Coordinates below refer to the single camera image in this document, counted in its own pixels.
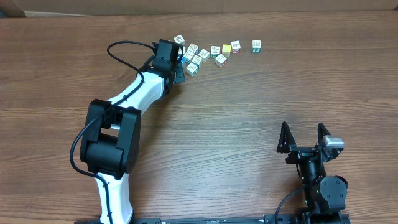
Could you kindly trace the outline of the white block green side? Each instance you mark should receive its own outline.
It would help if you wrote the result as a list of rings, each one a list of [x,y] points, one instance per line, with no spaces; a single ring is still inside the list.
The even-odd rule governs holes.
[[[186,72],[192,77],[194,77],[197,74],[198,69],[199,69],[199,67],[194,63],[189,63],[186,66]]]

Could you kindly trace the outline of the white block butterfly picture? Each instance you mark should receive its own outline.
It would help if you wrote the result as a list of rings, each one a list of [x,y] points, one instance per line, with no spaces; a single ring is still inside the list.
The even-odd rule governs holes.
[[[194,55],[192,58],[192,63],[195,64],[198,68],[200,68],[203,63],[203,58],[198,55]]]

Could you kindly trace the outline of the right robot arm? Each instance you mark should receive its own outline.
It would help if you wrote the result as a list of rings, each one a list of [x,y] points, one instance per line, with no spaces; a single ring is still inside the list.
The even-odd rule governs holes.
[[[274,222],[279,222],[283,204],[294,195],[304,193],[305,206],[291,216],[292,223],[349,223],[349,216],[343,215],[346,208],[348,182],[341,176],[328,176],[324,163],[336,159],[344,149],[339,136],[332,135],[323,123],[318,124],[318,141],[312,147],[298,147],[284,121],[281,124],[277,152],[287,154],[285,162],[294,164],[302,186],[289,193],[278,205]]]

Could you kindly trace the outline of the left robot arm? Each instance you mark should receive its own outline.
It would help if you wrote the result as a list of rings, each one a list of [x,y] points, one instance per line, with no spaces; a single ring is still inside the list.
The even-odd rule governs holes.
[[[149,48],[153,54],[141,68],[133,68],[136,78],[125,90],[90,103],[85,126],[70,149],[72,167],[98,185],[101,215],[96,223],[133,223],[129,174],[139,154],[142,115],[185,80],[182,44],[161,39]]]

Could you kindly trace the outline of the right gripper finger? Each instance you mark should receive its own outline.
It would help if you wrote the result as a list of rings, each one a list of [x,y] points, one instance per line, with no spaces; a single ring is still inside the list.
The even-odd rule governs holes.
[[[323,123],[318,123],[318,144],[329,145],[330,143],[330,132],[327,130]]]
[[[277,146],[278,153],[290,153],[296,148],[295,139],[290,131],[289,125],[286,121],[281,124],[280,138]]]

